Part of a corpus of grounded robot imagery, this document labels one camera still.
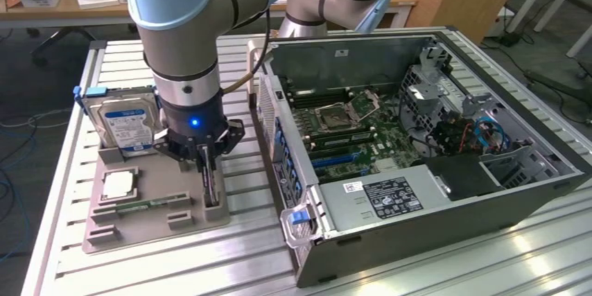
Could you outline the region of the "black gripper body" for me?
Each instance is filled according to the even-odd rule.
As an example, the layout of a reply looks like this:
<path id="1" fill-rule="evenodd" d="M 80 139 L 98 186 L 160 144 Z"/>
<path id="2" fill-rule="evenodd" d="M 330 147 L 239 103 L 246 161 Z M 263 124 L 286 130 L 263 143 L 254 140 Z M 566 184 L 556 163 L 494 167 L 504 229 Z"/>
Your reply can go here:
<path id="1" fill-rule="evenodd" d="M 223 93 L 218 94 L 200 105 L 180 106 L 160 98 L 164 119 L 168 124 L 168 141 L 178 145 L 206 143 L 216 140 L 228 129 L 223 112 Z"/>

